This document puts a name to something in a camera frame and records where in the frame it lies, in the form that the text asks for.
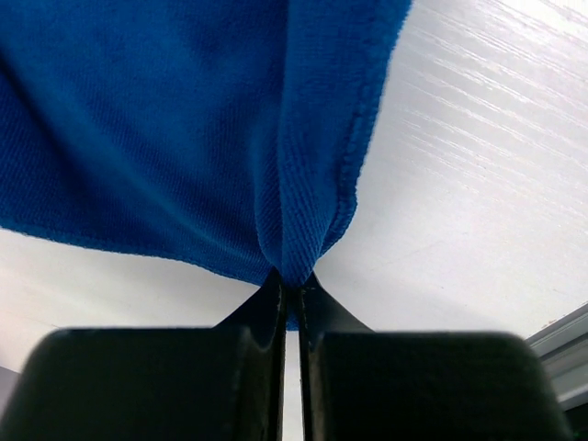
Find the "white surface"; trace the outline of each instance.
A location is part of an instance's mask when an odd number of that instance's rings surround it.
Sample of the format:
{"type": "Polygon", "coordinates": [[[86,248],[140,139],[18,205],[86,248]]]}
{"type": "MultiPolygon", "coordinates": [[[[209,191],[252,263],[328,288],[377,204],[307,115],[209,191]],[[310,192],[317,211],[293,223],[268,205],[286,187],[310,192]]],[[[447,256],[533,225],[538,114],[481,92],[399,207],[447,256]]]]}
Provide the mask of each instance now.
{"type": "MultiPolygon", "coordinates": [[[[379,329],[529,336],[585,303],[586,73],[588,2],[416,0],[359,211],[317,266],[325,287],[379,329]]],[[[0,366],[14,370],[55,327],[209,325],[254,289],[12,232],[0,250],[0,366]]],[[[300,439],[297,384],[285,439],[300,439]]]]}

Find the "black plastic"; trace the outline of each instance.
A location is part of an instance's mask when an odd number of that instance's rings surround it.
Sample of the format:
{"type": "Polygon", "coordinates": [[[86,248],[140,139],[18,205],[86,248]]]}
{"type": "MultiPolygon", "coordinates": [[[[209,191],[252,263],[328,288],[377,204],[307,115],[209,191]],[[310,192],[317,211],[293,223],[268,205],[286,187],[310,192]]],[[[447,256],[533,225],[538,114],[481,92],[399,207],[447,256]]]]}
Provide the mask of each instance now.
{"type": "Polygon", "coordinates": [[[566,417],[578,441],[588,441],[588,403],[566,411],[566,417]]]}
{"type": "Polygon", "coordinates": [[[571,439],[539,361],[506,334],[375,333],[277,271],[212,329],[64,330],[34,351],[0,441],[278,441],[287,309],[307,441],[571,439]]]}

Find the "blue towel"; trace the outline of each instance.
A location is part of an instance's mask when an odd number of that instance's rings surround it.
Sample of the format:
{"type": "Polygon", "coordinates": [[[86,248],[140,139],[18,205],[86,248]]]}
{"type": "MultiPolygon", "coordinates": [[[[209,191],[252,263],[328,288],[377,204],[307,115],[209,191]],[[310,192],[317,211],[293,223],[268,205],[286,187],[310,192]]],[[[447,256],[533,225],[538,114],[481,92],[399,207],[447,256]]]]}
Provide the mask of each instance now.
{"type": "Polygon", "coordinates": [[[410,0],[0,0],[0,226],[290,285],[345,232],[410,0]]]}

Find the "white table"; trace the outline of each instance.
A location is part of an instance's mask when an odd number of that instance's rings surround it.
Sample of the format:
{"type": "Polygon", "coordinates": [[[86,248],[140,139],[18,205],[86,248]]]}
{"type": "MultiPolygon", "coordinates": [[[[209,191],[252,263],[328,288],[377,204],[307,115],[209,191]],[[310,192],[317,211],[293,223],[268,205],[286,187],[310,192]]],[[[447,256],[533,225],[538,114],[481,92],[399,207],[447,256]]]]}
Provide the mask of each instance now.
{"type": "MultiPolygon", "coordinates": [[[[585,303],[587,75],[586,2],[416,0],[359,210],[317,265],[324,286],[388,330],[527,337],[585,303]]],[[[20,370],[57,327],[212,325],[253,291],[0,231],[0,366],[20,370]]],[[[301,437],[296,364],[289,353],[285,439],[301,437]]]]}

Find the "white wooden surface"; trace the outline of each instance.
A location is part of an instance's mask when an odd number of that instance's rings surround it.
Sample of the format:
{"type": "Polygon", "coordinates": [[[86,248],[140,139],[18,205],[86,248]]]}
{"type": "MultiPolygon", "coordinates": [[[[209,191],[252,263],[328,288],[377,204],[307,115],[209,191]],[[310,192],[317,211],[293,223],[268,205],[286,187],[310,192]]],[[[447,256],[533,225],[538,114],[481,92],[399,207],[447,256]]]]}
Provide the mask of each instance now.
{"type": "MultiPolygon", "coordinates": [[[[325,287],[391,330],[529,336],[585,303],[587,74],[586,1],[416,0],[325,287]]],[[[0,366],[56,327],[210,325],[253,290],[0,232],[0,366]]],[[[301,438],[293,356],[285,439],[301,438]]]]}

